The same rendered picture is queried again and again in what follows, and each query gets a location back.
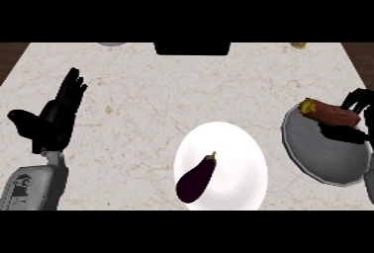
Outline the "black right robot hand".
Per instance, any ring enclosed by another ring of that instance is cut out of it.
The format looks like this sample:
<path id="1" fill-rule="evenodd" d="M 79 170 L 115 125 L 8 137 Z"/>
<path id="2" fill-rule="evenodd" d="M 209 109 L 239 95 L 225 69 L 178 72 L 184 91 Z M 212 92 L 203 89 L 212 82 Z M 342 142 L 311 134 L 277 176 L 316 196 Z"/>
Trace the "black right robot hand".
<path id="1" fill-rule="evenodd" d="M 326 126 L 319 124 L 320 134 L 330 140 L 361 144 L 369 142 L 374 149 L 374 91 L 357 88 L 350 92 L 339 105 L 341 110 L 353 108 L 356 115 L 363 114 L 367 132 L 350 126 Z"/>

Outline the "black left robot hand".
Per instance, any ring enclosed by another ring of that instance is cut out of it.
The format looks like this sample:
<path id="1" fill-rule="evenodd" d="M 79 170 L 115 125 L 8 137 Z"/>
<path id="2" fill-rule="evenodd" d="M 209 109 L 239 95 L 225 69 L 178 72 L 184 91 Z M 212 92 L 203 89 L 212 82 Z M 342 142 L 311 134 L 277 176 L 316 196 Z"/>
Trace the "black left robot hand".
<path id="1" fill-rule="evenodd" d="M 7 118 L 14 124 L 17 134 L 32 141 L 32 153 L 61 151 L 69 143 L 75 113 L 87 85 L 72 68 L 63 78 L 55 98 L 50 100 L 41 113 L 11 110 Z"/>

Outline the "brown sweet potato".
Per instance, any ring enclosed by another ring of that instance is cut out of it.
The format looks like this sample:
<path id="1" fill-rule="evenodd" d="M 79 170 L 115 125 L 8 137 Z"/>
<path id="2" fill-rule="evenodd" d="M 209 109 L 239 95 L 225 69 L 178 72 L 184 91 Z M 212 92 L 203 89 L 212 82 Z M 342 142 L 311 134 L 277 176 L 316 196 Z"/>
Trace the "brown sweet potato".
<path id="1" fill-rule="evenodd" d="M 310 98 L 304 98 L 299 102 L 298 112 L 305 118 L 329 127 L 356 127 L 360 122 L 360 118 L 353 111 L 342 110 L 339 107 Z"/>

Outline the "grey round pan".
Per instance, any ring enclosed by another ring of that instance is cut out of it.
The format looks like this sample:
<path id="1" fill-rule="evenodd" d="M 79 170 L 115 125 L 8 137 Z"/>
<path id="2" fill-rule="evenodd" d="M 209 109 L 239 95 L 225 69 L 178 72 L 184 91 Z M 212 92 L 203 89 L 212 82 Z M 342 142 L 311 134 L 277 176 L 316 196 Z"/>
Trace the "grey round pan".
<path id="1" fill-rule="evenodd" d="M 293 106 L 285 113 L 282 143 L 301 171 L 326 185 L 347 187 L 363 179 L 369 167 L 369 144 L 354 144 L 323 137 L 317 124 Z"/>

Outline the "white oval plate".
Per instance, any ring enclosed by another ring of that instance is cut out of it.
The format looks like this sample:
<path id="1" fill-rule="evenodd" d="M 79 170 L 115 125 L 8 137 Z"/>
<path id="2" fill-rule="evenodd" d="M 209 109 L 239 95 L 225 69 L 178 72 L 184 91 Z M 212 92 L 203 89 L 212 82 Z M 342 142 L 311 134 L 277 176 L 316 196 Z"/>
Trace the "white oval plate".
<path id="1" fill-rule="evenodd" d="M 265 159 L 254 138 L 236 125 L 209 122 L 187 133 L 175 154 L 174 181 L 211 153 L 215 153 L 215 168 L 209 182 L 186 208 L 255 211 L 267 190 Z"/>

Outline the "dark purple eggplant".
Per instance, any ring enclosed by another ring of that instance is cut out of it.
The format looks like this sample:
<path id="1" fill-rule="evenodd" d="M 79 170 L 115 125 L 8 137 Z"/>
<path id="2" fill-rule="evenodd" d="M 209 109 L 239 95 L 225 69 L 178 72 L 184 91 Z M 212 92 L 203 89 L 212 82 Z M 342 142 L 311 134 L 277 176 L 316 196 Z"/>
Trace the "dark purple eggplant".
<path id="1" fill-rule="evenodd" d="M 215 168 L 215 152 L 203 156 L 199 163 L 177 181 L 175 191 L 180 201 L 191 203 L 202 195 Z"/>

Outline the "black appliance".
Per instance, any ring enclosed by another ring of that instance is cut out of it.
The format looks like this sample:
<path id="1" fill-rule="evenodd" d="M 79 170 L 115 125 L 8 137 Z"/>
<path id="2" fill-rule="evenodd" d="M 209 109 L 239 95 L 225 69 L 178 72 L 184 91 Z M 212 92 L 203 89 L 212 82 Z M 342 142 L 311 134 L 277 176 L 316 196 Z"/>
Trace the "black appliance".
<path id="1" fill-rule="evenodd" d="M 225 55 L 228 42 L 155 42 L 157 55 Z"/>

